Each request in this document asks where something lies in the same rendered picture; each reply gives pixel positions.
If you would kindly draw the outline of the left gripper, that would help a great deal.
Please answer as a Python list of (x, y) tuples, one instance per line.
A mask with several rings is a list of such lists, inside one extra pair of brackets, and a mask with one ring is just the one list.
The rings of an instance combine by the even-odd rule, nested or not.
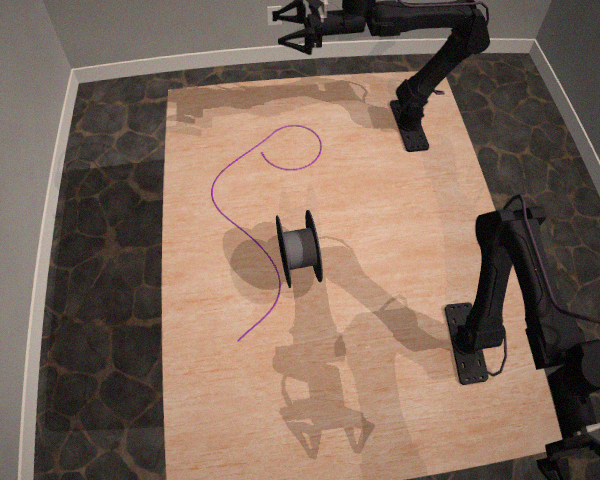
[(577, 405), (576, 399), (573, 399), (555, 405), (563, 439), (546, 444), (547, 458), (536, 460), (538, 469), (547, 480), (570, 480), (567, 456), (579, 454), (581, 448), (588, 446), (590, 451), (594, 450), (594, 441), (600, 445), (600, 423), (597, 424), (591, 399), (584, 398), (581, 402)]

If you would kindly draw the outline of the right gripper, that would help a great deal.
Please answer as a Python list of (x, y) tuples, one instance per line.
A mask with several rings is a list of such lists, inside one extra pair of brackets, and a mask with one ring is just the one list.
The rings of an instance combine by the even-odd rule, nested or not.
[[(314, 9), (309, 4), (309, 9), (311, 10), (312, 14), (307, 14), (307, 17), (306, 7), (305, 4), (303, 4), (303, 0), (294, 0), (284, 8), (273, 13), (273, 19), (300, 24), (304, 23), (305, 27), (305, 29), (279, 38), (278, 44), (296, 49), (308, 55), (312, 55), (312, 48), (315, 48), (315, 43), (316, 48), (322, 48), (322, 36), (342, 34), (343, 26), (340, 26), (340, 23), (343, 23), (343, 17), (341, 15), (341, 10), (328, 11), (328, 1), (320, 1), (323, 2), (323, 4), (318, 9)], [(297, 15), (280, 15), (295, 7), (297, 7)], [(322, 31), (323, 34), (321, 35)], [(305, 37), (304, 45), (287, 42), (287, 40), (302, 37)]]

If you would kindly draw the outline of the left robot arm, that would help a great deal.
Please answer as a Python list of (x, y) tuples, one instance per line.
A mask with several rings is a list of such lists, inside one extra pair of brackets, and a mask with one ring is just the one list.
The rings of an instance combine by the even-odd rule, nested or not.
[[(600, 340), (586, 341), (576, 318), (554, 307), (555, 300), (569, 312), (541, 240), (540, 226), (547, 215), (543, 207), (526, 208), (526, 215), (532, 220), (523, 219), (522, 209), (496, 210), (476, 219), (481, 270), (475, 302), (445, 307), (459, 382), (467, 385), (489, 378), (483, 349), (501, 346), (506, 337), (502, 314), (513, 265), (536, 370), (565, 365), (547, 377), (554, 405), (573, 399), (581, 405), (581, 399), (600, 390)], [(502, 246), (497, 250), (498, 245)]]

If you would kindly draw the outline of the black and grey cable reel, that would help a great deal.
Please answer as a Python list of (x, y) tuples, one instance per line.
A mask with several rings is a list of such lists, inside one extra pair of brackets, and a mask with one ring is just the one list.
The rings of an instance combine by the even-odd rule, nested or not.
[(289, 288), (291, 288), (290, 270), (293, 269), (313, 266), (317, 280), (319, 282), (322, 282), (323, 280), (323, 267), (320, 245), (315, 223), (312, 214), (309, 210), (306, 210), (305, 213), (305, 223), (306, 228), (304, 229), (283, 232), (280, 218), (278, 215), (276, 215), (278, 242), (288, 287), (290, 276)]

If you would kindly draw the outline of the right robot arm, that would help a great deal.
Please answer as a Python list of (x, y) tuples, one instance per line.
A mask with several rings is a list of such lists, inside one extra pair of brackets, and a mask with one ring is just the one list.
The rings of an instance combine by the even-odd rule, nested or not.
[[(344, 27), (342, 34), (362, 33), (366, 23), (371, 36), (379, 37), (400, 36), (401, 32), (416, 29), (452, 28), (451, 35), (441, 49), (419, 72), (411, 76), (409, 80), (405, 79), (399, 85), (396, 89), (398, 100), (390, 102), (407, 152), (429, 149), (421, 119), (424, 117), (423, 107), (428, 103), (428, 98), (433, 90), (460, 62), (471, 54), (476, 55), (485, 51), (490, 45), (485, 17), (476, 5), (452, 4), (466, 2), (475, 1), (404, 2), (408, 5), (438, 5), (403, 6), (396, 0), (378, 2), (376, 0), (342, 0), (344, 10), (341, 10), (343, 23), (340, 23), (340, 26)], [(439, 5), (444, 3), (448, 5)]]

